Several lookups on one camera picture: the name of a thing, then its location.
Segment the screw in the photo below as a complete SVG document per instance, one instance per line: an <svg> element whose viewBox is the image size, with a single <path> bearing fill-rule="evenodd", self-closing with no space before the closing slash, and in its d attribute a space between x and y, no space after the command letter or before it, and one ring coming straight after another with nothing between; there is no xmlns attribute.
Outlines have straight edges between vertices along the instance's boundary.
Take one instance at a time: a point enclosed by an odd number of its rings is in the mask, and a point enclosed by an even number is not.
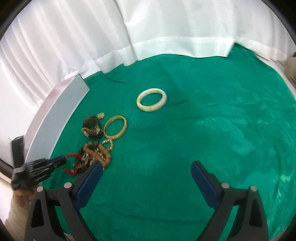
<svg viewBox="0 0 296 241"><path fill-rule="evenodd" d="M257 187L255 187L255 186L250 186L250 189L251 189L253 192L257 191Z"/></svg>
<svg viewBox="0 0 296 241"><path fill-rule="evenodd" d="M223 188L229 188L229 187L230 187L230 185L229 185L228 183L222 183L221 186L222 186Z"/></svg>
<svg viewBox="0 0 296 241"><path fill-rule="evenodd" d="M72 183L65 183L64 184L64 188L70 188L70 187L72 187Z"/></svg>
<svg viewBox="0 0 296 241"><path fill-rule="evenodd" d="M37 191L37 192L42 192L43 189L44 189L44 188L43 188L42 186L40 186L40 187L37 187L36 191Z"/></svg>

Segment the human hand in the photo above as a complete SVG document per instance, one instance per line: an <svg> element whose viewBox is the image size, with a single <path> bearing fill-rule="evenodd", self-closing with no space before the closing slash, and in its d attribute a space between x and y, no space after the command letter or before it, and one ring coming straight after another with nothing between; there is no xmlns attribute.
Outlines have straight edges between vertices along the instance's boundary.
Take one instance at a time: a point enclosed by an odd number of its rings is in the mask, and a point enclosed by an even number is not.
<svg viewBox="0 0 296 241"><path fill-rule="evenodd" d="M13 197L15 199L15 202L20 207L24 207L26 204L31 205L37 187L38 185L32 187L30 190L18 189L14 191Z"/></svg>

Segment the green cloth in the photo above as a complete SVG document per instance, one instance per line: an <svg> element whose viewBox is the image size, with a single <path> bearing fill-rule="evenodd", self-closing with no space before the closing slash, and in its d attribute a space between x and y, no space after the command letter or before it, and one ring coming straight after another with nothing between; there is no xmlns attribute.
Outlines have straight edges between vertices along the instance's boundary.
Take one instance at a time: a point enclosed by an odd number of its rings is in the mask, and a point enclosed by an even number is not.
<svg viewBox="0 0 296 241"><path fill-rule="evenodd" d="M227 58L158 55L98 72L86 83L91 90L52 156L77 152L89 142L81 132L87 116L104 112L102 125L115 115L128 120L126 133L114 141L111 164L81 210L98 240L196 240L213 209L191 177L195 160L233 187L258 188L271 238L290 223L296 212L295 100L276 71L253 52L234 45ZM136 105L149 88L168 96L156 112ZM142 103L159 99L154 94ZM108 133L121 127L116 121ZM44 186L58 188L74 179L59 169ZM68 232L61 210L58 215Z"/></svg>

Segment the blue gripper pad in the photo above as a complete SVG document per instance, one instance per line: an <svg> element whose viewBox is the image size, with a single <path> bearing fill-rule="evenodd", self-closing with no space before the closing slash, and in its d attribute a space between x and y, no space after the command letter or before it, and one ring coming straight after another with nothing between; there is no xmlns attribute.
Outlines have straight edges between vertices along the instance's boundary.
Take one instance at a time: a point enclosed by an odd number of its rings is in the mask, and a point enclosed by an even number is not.
<svg viewBox="0 0 296 241"><path fill-rule="evenodd" d="M102 175L103 165L101 162L98 161L95 167L88 174L87 178L85 179L79 190L77 191L74 206L78 211L82 207L85 207L87 205Z"/></svg>
<svg viewBox="0 0 296 241"><path fill-rule="evenodd" d="M200 162L193 162L191 164L191 176L202 193L207 205L216 210L220 204L219 193L217 193L216 189L206 177L206 175L210 174L205 169L204 171L202 169L204 169L204 167Z"/></svg>

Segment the wooden bead bracelet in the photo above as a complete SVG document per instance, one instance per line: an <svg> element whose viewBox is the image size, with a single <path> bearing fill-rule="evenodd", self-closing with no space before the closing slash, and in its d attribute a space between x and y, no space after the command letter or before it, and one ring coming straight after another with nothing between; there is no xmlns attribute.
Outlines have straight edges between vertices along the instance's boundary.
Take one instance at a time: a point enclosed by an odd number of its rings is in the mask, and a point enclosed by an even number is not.
<svg viewBox="0 0 296 241"><path fill-rule="evenodd" d="M83 147L83 151L92 156L93 160L101 162L103 168L110 164L111 154L102 144L96 144L93 142L86 143Z"/></svg>

